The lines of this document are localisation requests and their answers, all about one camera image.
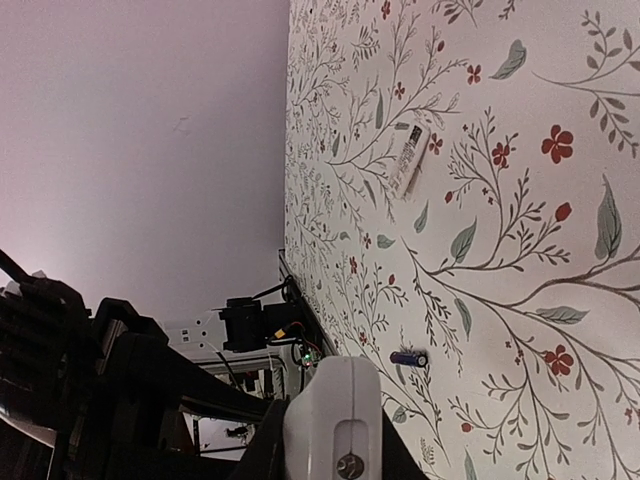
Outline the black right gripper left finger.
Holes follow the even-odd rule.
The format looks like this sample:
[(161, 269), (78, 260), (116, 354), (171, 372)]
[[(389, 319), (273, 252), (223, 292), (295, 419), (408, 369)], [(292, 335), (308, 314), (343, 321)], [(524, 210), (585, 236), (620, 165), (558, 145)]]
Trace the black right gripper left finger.
[(283, 423), (286, 400), (274, 400), (239, 462), (240, 480), (285, 478)]

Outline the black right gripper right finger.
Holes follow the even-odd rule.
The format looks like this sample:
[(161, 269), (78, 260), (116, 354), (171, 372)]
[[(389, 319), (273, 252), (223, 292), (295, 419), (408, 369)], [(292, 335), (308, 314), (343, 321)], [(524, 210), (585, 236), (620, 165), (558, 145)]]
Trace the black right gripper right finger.
[(382, 479), (429, 479), (414, 460), (385, 411), (382, 411)]

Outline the white battery cover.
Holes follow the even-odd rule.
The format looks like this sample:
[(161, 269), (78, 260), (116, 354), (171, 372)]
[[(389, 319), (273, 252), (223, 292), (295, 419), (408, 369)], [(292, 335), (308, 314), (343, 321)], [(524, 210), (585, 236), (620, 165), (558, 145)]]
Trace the white battery cover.
[(402, 123), (401, 126), (389, 171), (389, 187), (396, 199), (402, 198), (408, 190), (432, 134), (431, 128), (420, 122)]

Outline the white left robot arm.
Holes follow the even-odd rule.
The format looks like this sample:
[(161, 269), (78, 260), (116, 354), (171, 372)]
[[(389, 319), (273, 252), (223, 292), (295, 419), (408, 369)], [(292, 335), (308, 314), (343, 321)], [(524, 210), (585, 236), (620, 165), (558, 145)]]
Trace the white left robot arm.
[[(151, 318), (105, 299), (96, 314), (67, 284), (3, 256), (1, 417), (52, 447), (52, 479), (281, 479), (288, 403), (261, 399), (170, 347)], [(184, 452), (184, 414), (256, 427), (239, 460)]]

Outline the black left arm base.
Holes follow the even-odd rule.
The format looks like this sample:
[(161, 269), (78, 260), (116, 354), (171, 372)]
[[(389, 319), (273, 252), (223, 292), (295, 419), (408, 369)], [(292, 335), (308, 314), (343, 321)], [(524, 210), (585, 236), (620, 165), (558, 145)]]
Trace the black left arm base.
[(271, 346), (301, 345), (301, 363), (315, 365), (323, 357), (318, 347), (305, 338), (301, 323), (301, 307), (284, 298), (282, 281), (251, 297), (237, 297), (226, 301), (218, 310), (225, 327), (224, 351), (235, 354), (264, 350)]

